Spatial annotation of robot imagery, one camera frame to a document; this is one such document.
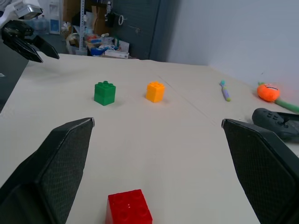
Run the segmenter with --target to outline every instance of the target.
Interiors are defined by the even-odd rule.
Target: game controller
[[[258,108],[252,120],[255,125],[273,131],[282,140],[299,139],[299,115]]]

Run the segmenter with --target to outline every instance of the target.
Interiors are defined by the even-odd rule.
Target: white wall
[[[43,9],[43,14],[45,15],[46,18],[48,18],[50,0],[38,0],[38,2],[41,8]]]
[[[299,105],[299,1],[180,0],[166,60],[277,83]]]

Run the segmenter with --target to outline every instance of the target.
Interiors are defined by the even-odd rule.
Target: box
[[[129,53],[116,51],[116,50],[106,50],[105,55],[111,57],[123,58],[123,59],[129,58]]]
[[[92,6],[92,11],[94,33],[98,35],[110,33],[110,29],[105,26],[106,5]]]
[[[71,46],[76,46],[78,48],[79,47],[79,41],[77,39],[70,40],[70,45]]]
[[[73,16],[81,10],[81,0],[63,0],[64,8],[63,8],[63,21],[71,22]],[[92,11],[93,5],[102,5],[100,3],[94,3],[92,0],[85,1],[85,9],[88,11]]]

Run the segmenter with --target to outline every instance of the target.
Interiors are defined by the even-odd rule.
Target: lego brick
[[[95,94],[94,95],[94,101],[96,101],[99,104],[102,104],[103,106],[106,106],[106,105],[114,103],[115,97],[114,96],[112,96],[112,97],[101,97],[100,95]]]
[[[106,224],[152,224],[153,219],[142,191],[108,196]]]
[[[148,85],[146,99],[153,103],[157,103],[163,100],[165,92],[165,86],[157,81]]]
[[[115,92],[116,87],[112,83],[108,81],[98,83],[94,87],[94,101],[104,106],[114,103]]]

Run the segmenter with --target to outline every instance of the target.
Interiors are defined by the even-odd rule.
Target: clutter
[[[102,34],[101,37],[109,37],[109,33],[106,33],[106,34]]]
[[[158,81],[152,82],[148,85],[146,99],[153,103],[157,103],[163,100],[165,86]]]
[[[230,101],[231,101],[231,98],[230,98],[230,96],[229,96],[229,94],[228,94],[228,89],[227,89],[227,87],[226,87],[225,81],[222,80],[222,81],[220,82],[220,85],[221,85],[221,87],[222,87],[222,94],[223,94],[225,100],[228,101],[228,102],[230,102]]]
[[[120,46],[120,39],[118,37],[114,38],[114,45],[119,47]]]
[[[91,48],[90,53],[92,56],[100,56],[109,49],[116,50],[118,48],[114,45],[100,45],[98,48]]]
[[[105,55],[111,57],[117,57],[117,58],[124,58],[124,59],[129,58],[129,53],[116,51],[116,50],[106,50]]]
[[[152,224],[153,218],[142,191],[108,196],[106,224]]]
[[[61,34],[66,39],[71,34],[71,24],[69,22],[65,22],[61,27]]]
[[[85,27],[84,34],[93,34],[93,28],[91,28],[91,27]]]
[[[85,38],[85,40],[86,40],[87,42],[90,43],[91,40],[98,39],[99,36],[98,36],[97,34],[86,34],[86,35],[84,36],[84,38]]]
[[[112,5],[111,2],[107,2],[107,7],[106,7],[106,14],[105,14],[105,21],[108,21],[108,15],[111,13],[112,11]]]
[[[129,53],[130,44],[124,41],[119,41],[120,51]]]
[[[75,55],[76,50],[79,50],[79,47],[76,44],[76,43],[78,43],[78,40],[79,40],[79,34],[77,34],[77,33],[70,34],[66,38],[66,40],[65,40],[66,41],[66,49],[70,55]]]
[[[90,40],[90,43],[93,43],[93,44],[101,44],[102,43],[102,40],[100,38],[96,38],[96,39],[91,39]]]
[[[112,104],[115,101],[115,92],[116,87],[112,83],[108,81],[98,83],[94,88],[94,101],[103,106]]]
[[[101,39],[102,39],[102,44],[108,44],[108,45],[113,44],[113,40],[114,40],[113,37],[102,37]]]

